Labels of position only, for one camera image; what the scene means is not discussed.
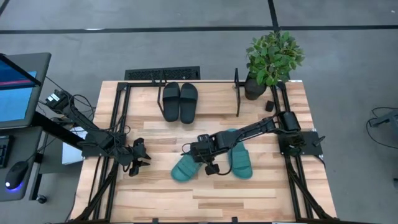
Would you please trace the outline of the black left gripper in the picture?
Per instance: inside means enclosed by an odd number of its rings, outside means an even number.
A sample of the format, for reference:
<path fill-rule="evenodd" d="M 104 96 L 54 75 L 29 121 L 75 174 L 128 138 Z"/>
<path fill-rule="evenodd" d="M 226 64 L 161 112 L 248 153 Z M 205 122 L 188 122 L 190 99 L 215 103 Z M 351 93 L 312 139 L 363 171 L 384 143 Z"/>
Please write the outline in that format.
<path fill-rule="evenodd" d="M 118 161 L 122 166 L 129 168 L 129 176 L 134 177 L 139 173 L 139 168 L 143 166 L 149 166 L 150 164 L 139 159 L 151 159 L 150 155 L 146 152 L 144 145 L 144 139 L 138 138 L 133 142 L 133 146 L 124 146 L 121 143 L 118 144 Z"/>

